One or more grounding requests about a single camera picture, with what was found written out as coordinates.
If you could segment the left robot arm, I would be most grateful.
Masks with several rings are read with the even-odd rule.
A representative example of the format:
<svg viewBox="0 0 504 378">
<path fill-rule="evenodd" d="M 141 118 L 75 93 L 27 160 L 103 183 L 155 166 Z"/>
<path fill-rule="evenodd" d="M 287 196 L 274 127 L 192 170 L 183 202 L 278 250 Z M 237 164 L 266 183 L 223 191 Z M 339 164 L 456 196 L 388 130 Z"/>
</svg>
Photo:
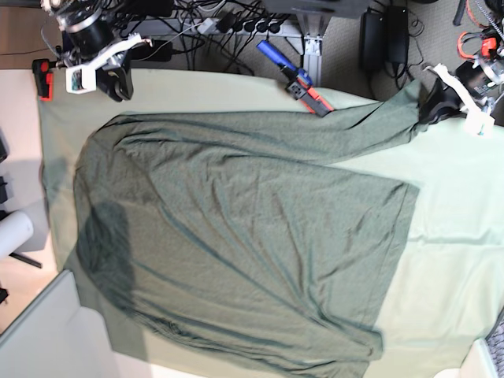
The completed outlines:
<svg viewBox="0 0 504 378">
<path fill-rule="evenodd" d="M 503 93 L 490 95 L 503 86 L 503 2 L 460 1 L 453 25 L 460 25 L 464 15 L 479 30 L 459 35 L 457 52 L 463 62 L 453 72 L 443 64 L 423 65 L 435 82 L 419 116 L 423 124 L 436 124 L 464 114 L 475 133 L 483 135 L 494 125 L 492 114 L 503 99 Z"/>
</svg>

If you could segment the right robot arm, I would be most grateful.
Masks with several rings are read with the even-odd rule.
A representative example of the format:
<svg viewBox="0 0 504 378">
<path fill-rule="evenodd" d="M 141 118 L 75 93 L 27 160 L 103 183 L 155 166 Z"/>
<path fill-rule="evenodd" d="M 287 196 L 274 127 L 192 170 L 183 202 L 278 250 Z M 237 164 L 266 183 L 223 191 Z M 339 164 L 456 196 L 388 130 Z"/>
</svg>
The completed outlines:
<svg viewBox="0 0 504 378">
<path fill-rule="evenodd" d="M 113 30 L 101 1 L 41 1 L 69 44 L 53 48 L 55 65 L 65 69 L 66 91 L 84 95 L 100 90 L 115 102 L 132 99 L 130 51 L 145 40 L 139 33 Z"/>
</svg>

